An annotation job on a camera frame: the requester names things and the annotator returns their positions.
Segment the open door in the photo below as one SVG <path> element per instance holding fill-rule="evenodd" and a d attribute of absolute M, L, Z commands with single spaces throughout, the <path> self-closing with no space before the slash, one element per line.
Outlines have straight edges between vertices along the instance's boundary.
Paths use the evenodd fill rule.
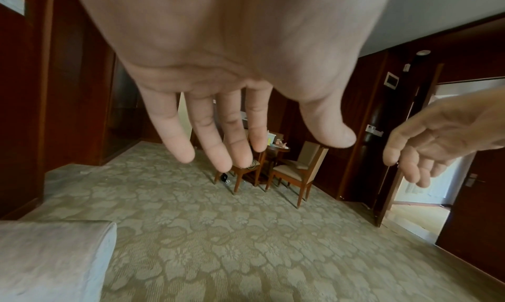
<path fill-rule="evenodd" d="M 477 152 L 437 240 L 442 249 L 505 281 L 505 149 Z"/>
<path fill-rule="evenodd" d="M 415 90 L 416 95 L 413 99 L 409 112 L 406 114 L 406 116 L 403 115 L 403 118 L 400 117 L 400 120 L 408 119 L 428 106 L 431 97 L 435 94 L 438 79 L 442 73 L 443 64 L 437 64 L 435 68 L 430 68 L 429 65 L 427 66 L 419 66 L 419 69 L 413 71 L 410 77 L 404 77 L 405 82 L 403 84 L 403 87 L 405 89 L 416 88 L 417 90 Z M 388 124 L 389 133 L 398 125 L 400 125 L 401 122 L 398 123 L 398 119 L 390 119 Z M 389 135 L 385 137 L 385 140 L 382 141 L 383 146 L 381 148 L 381 151 L 386 146 L 388 137 Z M 381 161 L 381 165 L 385 167 L 385 165 L 382 164 L 382 153 L 380 153 L 379 161 Z M 377 227 L 380 227 L 382 224 L 382 220 L 386 215 L 386 211 L 389 209 L 389 204 L 392 202 L 393 196 L 396 194 L 396 191 L 400 186 L 400 182 L 403 179 L 403 174 L 398 171 L 398 166 L 386 167 L 383 172 L 384 174 L 382 183 L 377 193 L 375 194 L 375 201 L 372 207 L 373 214 L 375 216 L 375 224 Z"/>

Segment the floor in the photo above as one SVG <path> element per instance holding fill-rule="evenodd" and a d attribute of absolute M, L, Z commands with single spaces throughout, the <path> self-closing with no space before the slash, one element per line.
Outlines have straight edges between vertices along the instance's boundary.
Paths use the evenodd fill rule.
<path fill-rule="evenodd" d="M 140 143 L 103 167 L 47 175 L 25 220 L 118 224 L 102 301 L 503 301 L 505 287 L 401 228 L 377 229 L 317 188 L 212 184 L 198 152 L 177 163 Z"/>
<path fill-rule="evenodd" d="M 393 205 L 391 212 L 439 235 L 450 210 L 440 206 Z"/>

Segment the hand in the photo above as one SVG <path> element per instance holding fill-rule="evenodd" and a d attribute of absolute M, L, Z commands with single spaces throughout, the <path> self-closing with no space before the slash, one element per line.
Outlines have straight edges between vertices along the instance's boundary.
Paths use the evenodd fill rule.
<path fill-rule="evenodd" d="M 149 116 L 181 162 L 194 157 L 178 120 L 184 92 L 193 130 L 220 171 L 247 167 L 266 148 L 272 86 L 300 102 L 312 134 L 348 147 L 340 100 L 359 51 L 387 0 L 82 0 L 137 83 Z M 225 132 L 213 121 L 215 96 Z"/>
<path fill-rule="evenodd" d="M 440 99 L 391 132 L 383 160 L 430 185 L 457 157 L 505 146 L 505 87 Z"/>

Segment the upholstered armrest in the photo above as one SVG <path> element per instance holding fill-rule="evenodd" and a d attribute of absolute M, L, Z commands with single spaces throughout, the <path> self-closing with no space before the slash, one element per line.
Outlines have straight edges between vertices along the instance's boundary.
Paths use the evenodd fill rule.
<path fill-rule="evenodd" d="M 100 301 L 115 244 L 113 222 L 0 222 L 0 302 Z"/>
<path fill-rule="evenodd" d="M 309 168 L 309 166 L 307 166 L 306 164 L 294 160 L 281 159 L 280 162 L 287 164 L 288 166 L 295 167 L 297 169 L 307 170 Z"/>

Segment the chair leg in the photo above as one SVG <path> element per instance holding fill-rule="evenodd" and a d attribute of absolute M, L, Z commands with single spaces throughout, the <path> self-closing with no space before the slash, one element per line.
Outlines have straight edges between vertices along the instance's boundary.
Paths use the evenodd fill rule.
<path fill-rule="evenodd" d="M 221 172 L 216 171 L 216 175 L 214 176 L 214 184 L 219 181 L 219 178 L 221 178 Z"/>
<path fill-rule="evenodd" d="M 254 186 L 257 187 L 259 184 L 259 174 L 261 173 L 261 167 L 256 169 L 256 175 L 254 177 Z"/>
<path fill-rule="evenodd" d="M 275 176 L 275 171 L 272 171 L 272 173 L 268 177 L 268 182 L 267 182 L 267 186 L 265 187 L 265 191 L 268 190 L 268 188 L 270 188 L 270 184 L 272 183 L 272 180 L 274 180 L 274 176 Z"/>
<path fill-rule="evenodd" d="M 237 174 L 237 182 L 235 183 L 235 189 L 233 189 L 233 193 L 237 193 L 238 187 L 240 187 L 241 182 L 242 182 L 242 174 Z"/>
<path fill-rule="evenodd" d="M 296 203 L 296 208 L 298 209 L 301 205 L 301 200 L 304 198 L 304 193 L 305 193 L 305 185 L 302 185 L 300 187 L 300 194 L 298 195 L 298 202 Z"/>
<path fill-rule="evenodd" d="M 312 186 L 312 182 L 307 186 L 307 192 L 305 193 L 305 201 L 309 199 L 310 187 Z"/>

